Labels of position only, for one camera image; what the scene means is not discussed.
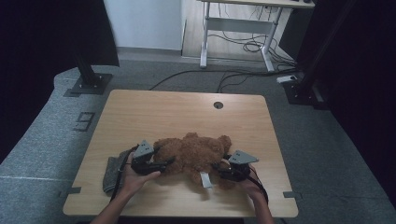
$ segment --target white table leg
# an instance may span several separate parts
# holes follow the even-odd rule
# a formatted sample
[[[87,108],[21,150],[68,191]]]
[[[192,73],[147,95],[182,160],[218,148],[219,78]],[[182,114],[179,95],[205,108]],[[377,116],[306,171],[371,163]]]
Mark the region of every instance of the white table leg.
[[[210,10],[210,3],[207,3],[206,7],[206,14],[205,14],[205,21],[204,21],[204,42],[201,46],[201,62],[200,67],[206,68],[206,60],[207,60],[207,30],[208,30],[208,23],[209,23],[209,10]]]
[[[277,9],[276,18],[275,18],[274,23],[271,27],[270,34],[268,35],[267,41],[265,42],[265,45],[264,45],[264,48],[262,48],[262,57],[264,58],[265,65],[267,66],[268,72],[275,71],[275,69],[272,65],[272,62],[271,62],[271,55],[269,53],[269,49],[271,47],[271,42],[274,38],[274,34],[276,31],[277,24],[279,22],[280,14],[282,14],[282,9],[283,9],[283,7],[279,7]]]

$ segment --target carpeted floor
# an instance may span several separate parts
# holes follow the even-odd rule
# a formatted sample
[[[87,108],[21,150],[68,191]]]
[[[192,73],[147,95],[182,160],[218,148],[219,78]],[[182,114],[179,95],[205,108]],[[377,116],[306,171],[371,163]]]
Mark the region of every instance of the carpeted floor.
[[[89,221],[91,217],[68,217],[62,210],[109,93],[148,90],[177,72],[198,69],[197,63],[139,60],[120,61],[120,68],[95,66],[96,72],[114,75],[109,86],[103,95],[79,97],[64,97],[78,70],[58,75],[48,103],[1,164],[0,223]],[[262,68],[211,64],[206,72],[173,77],[154,90],[216,92],[223,73],[207,71],[230,69]],[[387,195],[330,111],[290,105],[276,77],[250,77],[223,92],[266,99],[299,207],[299,216],[277,218],[276,223],[396,223]],[[81,112],[94,113],[87,132],[73,131]],[[247,218],[245,223],[255,220]]]

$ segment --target gray cloth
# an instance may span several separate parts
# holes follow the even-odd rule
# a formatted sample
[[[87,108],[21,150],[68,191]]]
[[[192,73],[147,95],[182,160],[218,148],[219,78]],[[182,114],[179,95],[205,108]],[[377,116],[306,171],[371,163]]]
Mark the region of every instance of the gray cloth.
[[[107,161],[107,168],[105,172],[105,177],[103,178],[103,191],[109,193],[116,187],[117,176],[119,174],[119,169],[124,158],[128,155],[130,150],[126,150],[120,153],[118,158],[109,157]]]

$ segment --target standing desk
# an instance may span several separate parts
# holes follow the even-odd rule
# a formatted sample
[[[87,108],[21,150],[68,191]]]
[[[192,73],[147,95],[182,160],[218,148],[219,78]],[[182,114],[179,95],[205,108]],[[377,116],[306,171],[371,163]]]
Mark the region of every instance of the standing desk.
[[[271,62],[269,48],[274,38],[277,24],[283,7],[292,8],[313,8],[315,4],[311,1],[305,3],[303,0],[299,2],[291,0],[199,0],[206,3],[205,22],[204,22],[204,42],[201,46],[201,68],[206,68],[207,61],[207,33],[209,30],[215,31],[229,31],[238,33],[252,33],[268,35],[262,48],[262,57],[264,58],[265,65],[269,72],[274,72],[274,67]],[[235,20],[226,18],[213,18],[209,16],[210,3],[226,3],[226,4],[239,4],[239,5],[255,5],[255,6],[268,6],[278,7],[276,18],[273,21],[247,21]]]
[[[214,107],[216,102],[222,109]],[[182,138],[188,132],[218,138],[229,135],[230,152],[241,149],[260,159],[254,166],[269,195],[274,217],[296,217],[289,177],[265,99],[260,95],[166,91],[113,91],[79,167],[64,213],[96,216],[110,197],[102,191],[108,157],[143,139]],[[193,184],[185,175],[148,182],[122,211],[128,217],[254,217],[253,204],[240,188],[222,190]]]

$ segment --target plush toy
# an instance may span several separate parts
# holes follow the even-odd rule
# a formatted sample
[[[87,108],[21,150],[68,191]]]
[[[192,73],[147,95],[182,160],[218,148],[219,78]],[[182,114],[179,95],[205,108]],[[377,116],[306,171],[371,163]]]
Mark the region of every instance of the plush toy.
[[[202,185],[200,173],[219,176],[219,173],[212,168],[212,164],[219,163],[221,167],[229,166],[222,161],[224,154],[227,154],[231,147],[229,136],[223,135],[219,138],[199,137],[197,133],[187,133],[183,139],[165,138],[154,143],[154,148],[160,150],[154,154],[154,161],[167,161],[175,157],[175,161],[167,165],[163,175],[187,174],[190,179]],[[221,189],[231,189],[234,182],[219,178]]]

